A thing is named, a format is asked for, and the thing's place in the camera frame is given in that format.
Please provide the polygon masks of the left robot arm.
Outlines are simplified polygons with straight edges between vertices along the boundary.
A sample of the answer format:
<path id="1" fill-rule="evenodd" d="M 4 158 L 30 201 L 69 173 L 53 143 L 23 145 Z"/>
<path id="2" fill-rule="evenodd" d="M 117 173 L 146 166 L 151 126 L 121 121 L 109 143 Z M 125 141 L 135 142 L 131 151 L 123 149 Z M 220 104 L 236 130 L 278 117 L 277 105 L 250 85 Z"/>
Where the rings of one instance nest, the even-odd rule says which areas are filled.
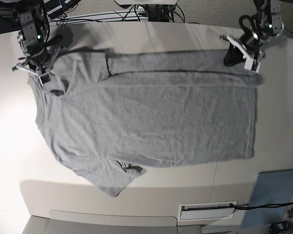
<path id="1" fill-rule="evenodd" d="M 221 35 L 230 43 L 224 58 L 227 67 L 244 63 L 244 69 L 258 73 L 261 60 L 265 58 L 264 47 L 271 39 L 283 34 L 284 23 L 281 16 L 281 1 L 255 0 L 256 13 L 239 18 L 243 34 L 236 38 Z"/>

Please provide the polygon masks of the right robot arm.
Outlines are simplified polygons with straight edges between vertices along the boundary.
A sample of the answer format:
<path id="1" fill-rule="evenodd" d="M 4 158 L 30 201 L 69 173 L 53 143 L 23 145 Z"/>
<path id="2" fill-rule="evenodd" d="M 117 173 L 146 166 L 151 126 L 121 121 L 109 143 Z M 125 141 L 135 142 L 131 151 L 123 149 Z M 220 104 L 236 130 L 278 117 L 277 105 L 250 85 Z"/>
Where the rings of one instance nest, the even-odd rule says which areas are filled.
<path id="1" fill-rule="evenodd" d="M 23 70 L 35 76 L 46 76 L 61 50 L 62 35 L 50 38 L 47 10 L 42 0 L 16 2 L 15 20 L 21 27 L 17 40 L 24 61 L 17 63 L 12 71 Z"/>

